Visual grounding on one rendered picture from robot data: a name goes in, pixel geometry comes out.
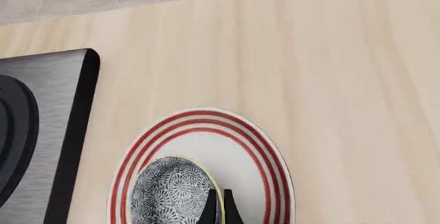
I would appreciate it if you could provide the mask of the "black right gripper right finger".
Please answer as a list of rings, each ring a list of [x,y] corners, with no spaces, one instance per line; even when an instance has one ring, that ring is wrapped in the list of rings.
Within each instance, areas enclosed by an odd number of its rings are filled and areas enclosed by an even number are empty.
[[[224,190],[223,202],[225,211],[225,224],[244,224],[237,209],[237,206],[234,202],[234,197],[231,189]]]

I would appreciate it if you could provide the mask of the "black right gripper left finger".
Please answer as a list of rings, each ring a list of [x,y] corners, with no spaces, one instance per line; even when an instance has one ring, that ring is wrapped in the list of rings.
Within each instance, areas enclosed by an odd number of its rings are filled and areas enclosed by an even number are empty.
[[[206,204],[199,217],[199,224],[216,224],[217,219],[217,191],[209,190]]]

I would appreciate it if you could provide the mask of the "black patterned bowl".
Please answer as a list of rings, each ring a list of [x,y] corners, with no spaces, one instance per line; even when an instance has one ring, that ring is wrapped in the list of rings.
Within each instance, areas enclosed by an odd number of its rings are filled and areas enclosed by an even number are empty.
[[[220,188],[201,164],[182,155],[154,159],[131,186],[127,223],[197,224],[209,190],[216,192],[214,224],[226,224]]]

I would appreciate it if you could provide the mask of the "white plate with red rings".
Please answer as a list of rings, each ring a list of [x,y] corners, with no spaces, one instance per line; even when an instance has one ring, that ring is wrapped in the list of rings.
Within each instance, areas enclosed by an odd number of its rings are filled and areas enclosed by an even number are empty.
[[[195,107],[161,118],[129,145],[109,188],[106,224],[130,224],[129,193],[143,167],[167,155],[201,164],[232,191],[244,224],[294,224],[292,179],[275,143],[246,118]]]

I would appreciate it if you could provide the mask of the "flat black stove plate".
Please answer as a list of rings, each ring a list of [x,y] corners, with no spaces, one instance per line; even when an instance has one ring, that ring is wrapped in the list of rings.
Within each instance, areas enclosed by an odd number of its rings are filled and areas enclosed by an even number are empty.
[[[66,224],[100,70],[90,48],[0,58],[0,224]]]

